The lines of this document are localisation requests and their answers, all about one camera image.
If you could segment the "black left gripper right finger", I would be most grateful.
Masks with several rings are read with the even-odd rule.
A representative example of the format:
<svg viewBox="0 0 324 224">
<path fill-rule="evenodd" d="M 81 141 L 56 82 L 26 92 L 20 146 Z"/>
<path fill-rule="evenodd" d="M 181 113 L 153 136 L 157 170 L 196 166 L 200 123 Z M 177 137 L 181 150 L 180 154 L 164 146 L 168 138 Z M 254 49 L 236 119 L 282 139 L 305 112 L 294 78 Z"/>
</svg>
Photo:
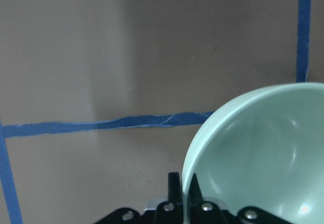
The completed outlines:
<svg viewBox="0 0 324 224">
<path fill-rule="evenodd" d="M 198 179 L 194 173 L 189 187 L 189 221 L 201 224 L 228 223 L 222 210 L 214 202 L 203 199 Z"/>
</svg>

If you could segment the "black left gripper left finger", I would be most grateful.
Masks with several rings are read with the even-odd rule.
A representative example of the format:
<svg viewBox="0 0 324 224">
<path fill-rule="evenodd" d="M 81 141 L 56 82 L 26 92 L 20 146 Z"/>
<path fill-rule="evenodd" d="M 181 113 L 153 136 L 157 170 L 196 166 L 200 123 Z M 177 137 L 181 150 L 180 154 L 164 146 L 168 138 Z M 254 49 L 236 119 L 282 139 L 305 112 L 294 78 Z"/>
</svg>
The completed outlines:
<svg viewBox="0 0 324 224">
<path fill-rule="evenodd" d="M 154 223 L 183 223 L 183 201 L 178 172 L 168 173 L 168 197 L 154 214 Z"/>
</svg>

